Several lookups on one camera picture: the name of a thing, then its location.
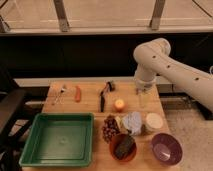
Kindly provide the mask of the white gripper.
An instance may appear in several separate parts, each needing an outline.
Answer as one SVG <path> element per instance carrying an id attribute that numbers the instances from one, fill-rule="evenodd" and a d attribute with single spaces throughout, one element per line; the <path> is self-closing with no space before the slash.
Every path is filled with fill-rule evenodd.
<path id="1" fill-rule="evenodd" d="M 136 89 L 139 93 L 139 103 L 141 108 L 145 108 L 148 103 L 148 94 L 146 93 L 153 87 L 153 82 L 146 82 L 140 79 L 135 80 Z"/>

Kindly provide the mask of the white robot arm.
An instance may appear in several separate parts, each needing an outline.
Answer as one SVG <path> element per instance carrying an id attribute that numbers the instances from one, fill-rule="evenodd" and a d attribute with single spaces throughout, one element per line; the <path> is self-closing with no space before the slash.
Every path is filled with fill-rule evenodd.
<path id="1" fill-rule="evenodd" d="M 170 43 L 164 38 L 142 43 L 134 49 L 136 87 L 148 91 L 160 74 L 213 112 L 213 75 L 172 59 L 170 51 Z"/>

